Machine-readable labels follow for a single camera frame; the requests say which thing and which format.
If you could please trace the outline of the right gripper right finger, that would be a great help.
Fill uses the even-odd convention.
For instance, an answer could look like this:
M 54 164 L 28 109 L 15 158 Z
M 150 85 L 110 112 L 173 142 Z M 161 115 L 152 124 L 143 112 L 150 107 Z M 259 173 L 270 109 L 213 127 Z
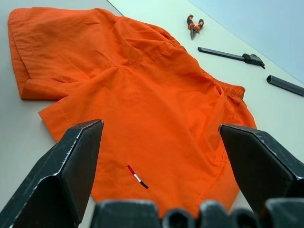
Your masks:
M 237 185 L 253 211 L 271 198 L 303 198 L 304 164 L 267 132 L 222 124 L 224 143 Z

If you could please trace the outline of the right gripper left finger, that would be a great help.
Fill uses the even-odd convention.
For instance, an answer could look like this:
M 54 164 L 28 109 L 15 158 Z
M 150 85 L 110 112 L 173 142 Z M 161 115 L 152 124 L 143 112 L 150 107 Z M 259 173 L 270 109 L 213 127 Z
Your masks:
M 69 128 L 34 165 L 0 213 L 2 228 L 77 228 L 90 198 L 102 120 Z

